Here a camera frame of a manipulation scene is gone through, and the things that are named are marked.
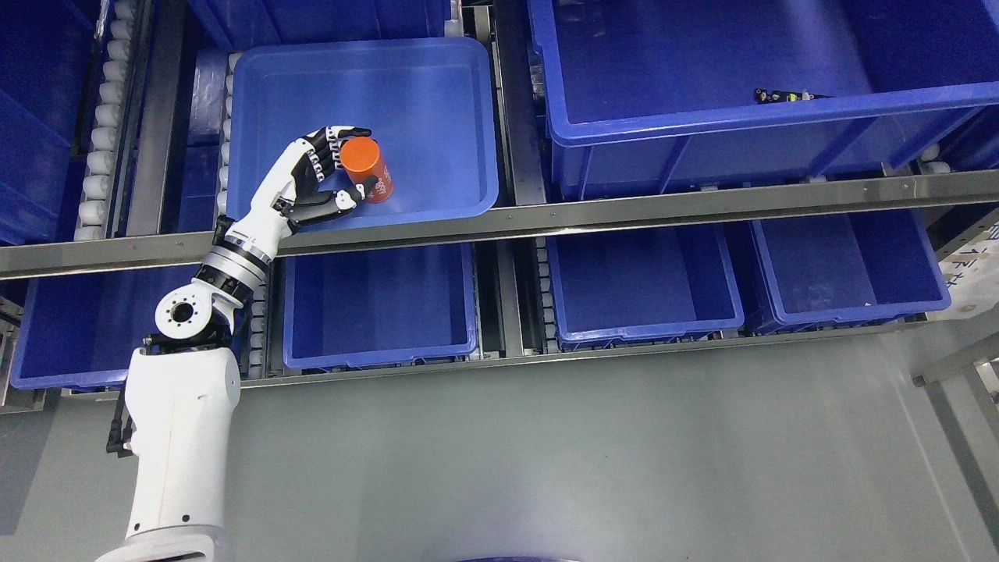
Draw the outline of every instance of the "small black object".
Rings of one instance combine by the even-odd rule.
[[[783,102],[794,102],[794,101],[809,101],[817,99],[830,98],[832,96],[823,96],[819,94],[813,94],[808,91],[804,92],[787,92],[784,90],[771,90],[767,91],[762,88],[756,88],[753,97],[756,99],[756,103],[783,103]]]
[[[215,219],[215,232],[212,233],[212,245],[218,246],[220,242],[225,240],[226,233],[229,232],[229,227],[233,226],[236,219],[227,217],[226,215],[219,215]]]
[[[132,450],[126,449],[125,444],[132,439],[132,416],[122,424],[122,417],[125,415],[125,384],[122,384],[121,391],[118,392],[118,400],[115,402],[115,413],[111,418],[111,429],[108,431],[108,443],[104,450],[108,454],[117,454],[118,458],[132,456]]]

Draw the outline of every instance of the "gray floor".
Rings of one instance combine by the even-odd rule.
[[[231,536],[243,562],[994,559],[908,373],[997,320],[250,390]],[[60,404],[0,560],[119,543],[135,459],[103,453],[111,409]]]

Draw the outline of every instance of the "white robot arm segment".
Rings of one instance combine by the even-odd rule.
[[[223,490],[229,426],[240,399],[229,347],[235,311],[267,279],[283,238],[347,215],[371,193],[374,178],[336,193],[318,190],[340,169],[341,145],[369,135],[368,129],[326,127],[289,144],[247,216],[217,235],[189,285],[157,304],[159,333],[132,354],[124,391],[136,424],[131,450],[139,456],[132,515],[124,545],[98,562],[232,559]]]

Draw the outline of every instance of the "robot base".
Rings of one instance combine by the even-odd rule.
[[[226,532],[211,525],[188,525],[155,529],[125,539],[125,544],[97,562],[232,562],[233,551]]]

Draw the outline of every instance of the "bolt hole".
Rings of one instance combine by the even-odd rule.
[[[174,305],[170,310],[170,317],[174,319],[174,322],[190,322],[192,316],[194,316],[194,307],[190,303],[182,302]]]

